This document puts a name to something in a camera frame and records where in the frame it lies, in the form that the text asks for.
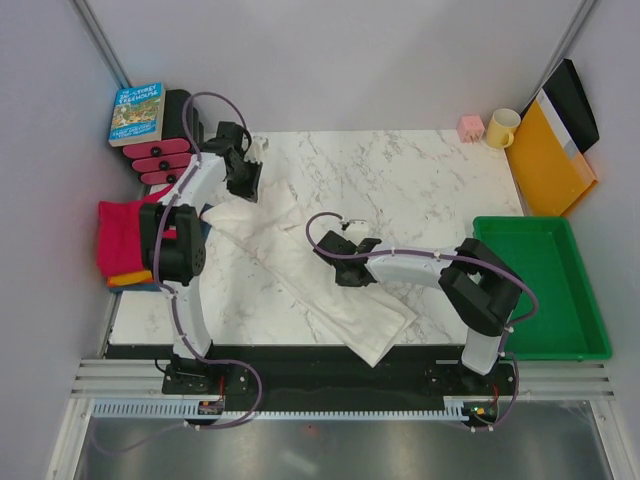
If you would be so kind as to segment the white t shirt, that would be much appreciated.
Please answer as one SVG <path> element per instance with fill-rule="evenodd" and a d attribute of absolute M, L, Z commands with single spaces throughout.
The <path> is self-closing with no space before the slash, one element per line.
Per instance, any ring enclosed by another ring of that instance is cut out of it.
<path fill-rule="evenodd" d="M 417 315 L 377 285 L 340 287 L 335 271 L 306 242 L 303 212 L 290 186 L 263 187 L 256 203 L 234 199 L 204 220 L 259 263 L 366 364 L 376 366 Z"/>

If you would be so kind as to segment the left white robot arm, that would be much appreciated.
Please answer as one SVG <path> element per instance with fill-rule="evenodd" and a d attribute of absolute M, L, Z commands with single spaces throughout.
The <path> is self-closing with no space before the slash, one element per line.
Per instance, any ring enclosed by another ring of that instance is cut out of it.
<path fill-rule="evenodd" d="M 211 392 L 220 378 L 218 367 L 207 359 L 213 342 L 200 297 L 200 275 L 206 263 L 200 214 L 221 184 L 235 197 L 258 201 L 262 162 L 247 157 L 252 143 L 244 126 L 219 123 L 216 135 L 195 148 L 187 169 L 170 190 L 139 210 L 143 264 L 168 298 L 173 353 L 193 361 L 184 379 L 198 393 Z"/>

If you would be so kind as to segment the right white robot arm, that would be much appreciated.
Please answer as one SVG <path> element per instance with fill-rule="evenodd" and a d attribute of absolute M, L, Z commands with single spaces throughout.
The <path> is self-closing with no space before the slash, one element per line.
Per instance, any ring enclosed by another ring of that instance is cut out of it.
<path fill-rule="evenodd" d="M 442 291 L 467 327 L 457 371 L 460 386 L 477 394 L 493 383 L 493 368 L 524 284 L 481 241 L 467 238 L 442 251 L 393 247 L 377 238 L 356 244 L 329 231 L 314 253 L 335 269 L 339 286 L 397 282 Z"/>

